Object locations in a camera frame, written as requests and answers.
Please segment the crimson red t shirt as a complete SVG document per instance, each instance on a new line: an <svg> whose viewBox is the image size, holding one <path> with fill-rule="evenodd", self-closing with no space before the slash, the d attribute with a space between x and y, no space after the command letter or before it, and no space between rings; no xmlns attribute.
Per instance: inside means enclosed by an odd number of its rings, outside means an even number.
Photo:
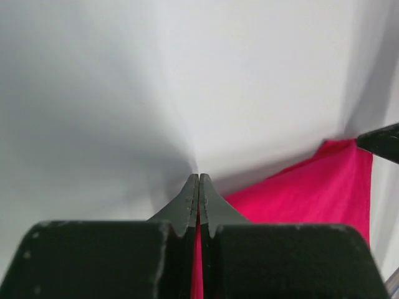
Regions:
<svg viewBox="0 0 399 299"><path fill-rule="evenodd" d="M326 141L313 157L224 198L250 221L220 234L217 298L388 298L370 252L372 154ZM193 298L205 298L200 224Z"/></svg>

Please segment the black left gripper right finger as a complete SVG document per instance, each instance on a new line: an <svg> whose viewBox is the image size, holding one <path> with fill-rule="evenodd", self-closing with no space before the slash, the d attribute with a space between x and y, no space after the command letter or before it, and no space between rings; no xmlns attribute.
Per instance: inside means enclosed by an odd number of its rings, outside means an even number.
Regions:
<svg viewBox="0 0 399 299"><path fill-rule="evenodd" d="M203 293L205 298L217 298L223 285L221 231L226 225L246 225L250 221L217 192L208 174L203 173L199 178Z"/></svg>

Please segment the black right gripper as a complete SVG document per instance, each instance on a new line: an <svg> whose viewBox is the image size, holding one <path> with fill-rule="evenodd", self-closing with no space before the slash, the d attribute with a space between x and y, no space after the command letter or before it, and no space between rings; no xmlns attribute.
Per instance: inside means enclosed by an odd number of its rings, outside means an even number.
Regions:
<svg viewBox="0 0 399 299"><path fill-rule="evenodd" d="M399 163L399 124L395 123L358 136L358 148L395 164Z"/></svg>

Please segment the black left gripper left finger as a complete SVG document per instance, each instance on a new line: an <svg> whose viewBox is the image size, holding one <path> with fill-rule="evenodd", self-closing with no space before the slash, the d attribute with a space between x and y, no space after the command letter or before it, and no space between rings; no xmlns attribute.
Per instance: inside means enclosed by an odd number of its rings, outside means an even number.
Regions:
<svg viewBox="0 0 399 299"><path fill-rule="evenodd" d="M199 176L189 175L179 194L149 218L159 223L164 241L154 298L190 298L198 215Z"/></svg>

